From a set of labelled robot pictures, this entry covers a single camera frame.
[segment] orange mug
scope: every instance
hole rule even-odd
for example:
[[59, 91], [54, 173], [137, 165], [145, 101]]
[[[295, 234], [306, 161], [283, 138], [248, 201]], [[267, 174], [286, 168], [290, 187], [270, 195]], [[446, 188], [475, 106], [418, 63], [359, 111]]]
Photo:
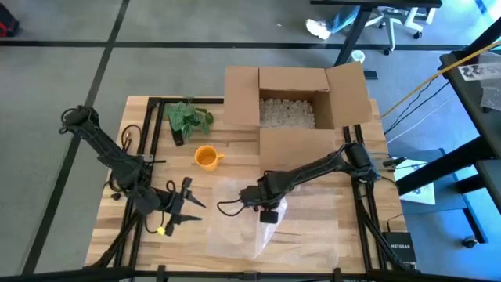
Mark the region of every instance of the orange mug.
[[209, 145], [201, 146], [196, 149], [195, 161], [203, 169], [208, 172], [214, 171], [218, 168], [218, 163], [221, 161], [225, 155], [223, 153], [218, 153], [216, 148]]

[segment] chair leg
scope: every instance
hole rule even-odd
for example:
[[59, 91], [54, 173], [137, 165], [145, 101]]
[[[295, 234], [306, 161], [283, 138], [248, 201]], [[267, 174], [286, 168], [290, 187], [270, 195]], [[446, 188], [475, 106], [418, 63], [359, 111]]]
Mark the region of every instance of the chair leg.
[[393, 27], [394, 23], [398, 24], [397, 19], [392, 19], [390, 17], [384, 18], [384, 23], [386, 24], [386, 32], [388, 33], [388, 40], [390, 41], [390, 50], [393, 52], [395, 50], [395, 29]]
[[407, 15], [407, 18], [405, 19], [404, 26], [412, 28], [413, 30], [418, 32], [423, 32], [423, 27], [421, 27], [417, 23], [414, 23], [414, 17], [416, 17], [416, 13], [417, 13], [417, 8], [411, 8], [409, 14]]
[[436, 11], [437, 11], [437, 8], [430, 9], [430, 11], [428, 12], [428, 15], [426, 16], [426, 23], [427, 24], [433, 23], [433, 17], [435, 16]]

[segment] box flap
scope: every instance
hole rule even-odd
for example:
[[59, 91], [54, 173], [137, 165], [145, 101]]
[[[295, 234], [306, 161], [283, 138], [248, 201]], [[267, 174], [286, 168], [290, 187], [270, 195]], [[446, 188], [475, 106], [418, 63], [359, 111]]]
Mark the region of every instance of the box flap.
[[307, 67], [261, 67], [259, 88], [328, 92], [329, 83], [324, 69]]
[[334, 125], [341, 127], [371, 122], [373, 112], [362, 64], [346, 63], [327, 69], [326, 75]]
[[289, 170], [336, 150], [334, 130], [262, 128], [259, 130], [261, 170]]
[[227, 67], [223, 121], [227, 125], [259, 126], [257, 67]]

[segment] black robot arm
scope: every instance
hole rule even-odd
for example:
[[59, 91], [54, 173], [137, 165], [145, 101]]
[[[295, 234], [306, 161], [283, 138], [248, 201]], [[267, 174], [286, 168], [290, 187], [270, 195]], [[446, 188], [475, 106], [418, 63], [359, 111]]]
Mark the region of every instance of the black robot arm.
[[61, 115], [63, 127], [59, 133], [72, 132], [96, 151], [98, 160], [111, 168], [113, 179], [120, 191], [134, 201], [138, 212], [148, 215], [153, 211], [172, 214], [166, 226], [166, 234], [170, 236], [174, 224], [181, 224], [187, 220], [201, 220], [200, 218], [182, 215], [181, 208], [184, 200], [192, 201], [201, 207], [200, 203], [189, 190], [190, 178], [185, 178], [181, 191], [159, 190], [150, 186], [152, 162], [147, 162], [143, 156], [131, 156], [124, 152], [99, 127], [99, 115], [92, 107], [78, 106], [65, 110]]
[[[343, 152], [347, 154], [351, 164], [343, 160]], [[338, 151], [288, 172], [265, 172], [263, 177], [258, 179], [257, 185], [240, 191], [240, 200], [244, 207], [263, 207], [260, 214], [262, 222], [276, 223], [278, 214], [272, 209], [278, 207], [280, 200], [287, 193], [296, 185], [331, 172], [345, 172], [363, 181], [375, 181], [380, 178], [363, 144], [346, 143]]]

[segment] person's foot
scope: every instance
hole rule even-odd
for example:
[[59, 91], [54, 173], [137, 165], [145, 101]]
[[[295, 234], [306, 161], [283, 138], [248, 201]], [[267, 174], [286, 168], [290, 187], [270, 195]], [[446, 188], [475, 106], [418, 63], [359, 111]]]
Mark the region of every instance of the person's foot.
[[313, 35], [320, 37], [323, 40], [328, 39], [330, 31], [327, 30], [326, 23], [316, 20], [306, 20], [306, 29]]

